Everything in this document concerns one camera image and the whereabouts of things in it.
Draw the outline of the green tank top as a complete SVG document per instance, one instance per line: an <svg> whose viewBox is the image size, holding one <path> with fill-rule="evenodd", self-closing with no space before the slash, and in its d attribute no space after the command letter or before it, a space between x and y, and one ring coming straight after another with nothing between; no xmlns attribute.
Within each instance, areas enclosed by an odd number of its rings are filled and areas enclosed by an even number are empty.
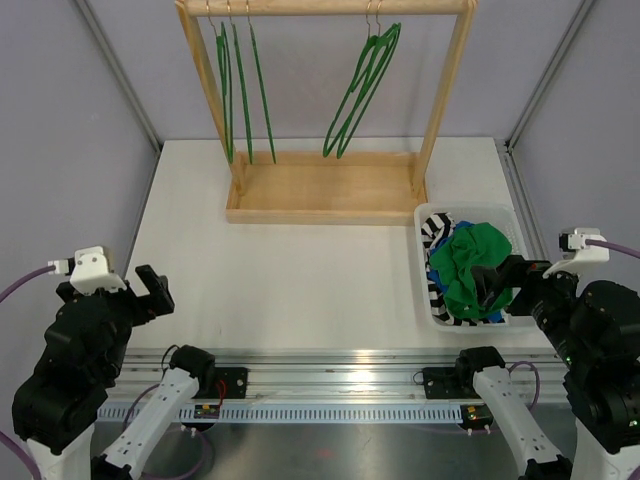
<svg viewBox="0 0 640 480"><path fill-rule="evenodd" d="M471 268L496 268L511 254L509 239L490 223L463 226L429 254L429 266L436 271L444 287L444 304L457 319L481 319L496 315L513 300L510 289L505 291L493 307L478 304Z"/></svg>

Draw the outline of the green hanger with metal hook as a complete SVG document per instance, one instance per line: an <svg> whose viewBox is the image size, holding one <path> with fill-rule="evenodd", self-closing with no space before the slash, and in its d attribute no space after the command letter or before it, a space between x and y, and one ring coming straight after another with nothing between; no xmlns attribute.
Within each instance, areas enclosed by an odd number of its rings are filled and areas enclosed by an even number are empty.
<svg viewBox="0 0 640 480"><path fill-rule="evenodd" d="M216 58L220 79L221 102L223 112L224 129L224 151L229 165L234 161L234 138L233 138L233 88L230 48L226 27L223 23L217 27L210 15L207 20L214 31L216 44Z"/></svg>

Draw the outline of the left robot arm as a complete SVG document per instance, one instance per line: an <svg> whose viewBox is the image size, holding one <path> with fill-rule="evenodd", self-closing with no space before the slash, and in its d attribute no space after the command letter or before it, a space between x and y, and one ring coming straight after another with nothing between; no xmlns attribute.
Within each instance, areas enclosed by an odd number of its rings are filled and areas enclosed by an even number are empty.
<svg viewBox="0 0 640 480"><path fill-rule="evenodd" d="M147 289L143 296L112 272L95 286L73 277L56 289L63 304L12 404L14 431L26 444L21 453L34 479L140 478L181 407L215 388L214 356L179 347L140 413L101 454L90 454L98 411L121 373L133 329L175 309L166 277L149 265L135 272Z"/></svg>

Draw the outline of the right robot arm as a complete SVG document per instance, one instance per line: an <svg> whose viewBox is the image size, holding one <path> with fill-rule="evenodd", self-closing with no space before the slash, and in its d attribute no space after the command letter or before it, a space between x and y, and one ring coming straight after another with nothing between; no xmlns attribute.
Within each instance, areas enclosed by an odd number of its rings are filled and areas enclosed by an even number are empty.
<svg viewBox="0 0 640 480"><path fill-rule="evenodd" d="M477 266L478 302L491 306L508 288L506 311L530 316L567 368L563 386L576 419L573 459L543 433L518 399L494 347L460 352L456 389L490 410L523 479L636 479L639 476L639 296L608 280L578 287L567 263L510 255Z"/></svg>

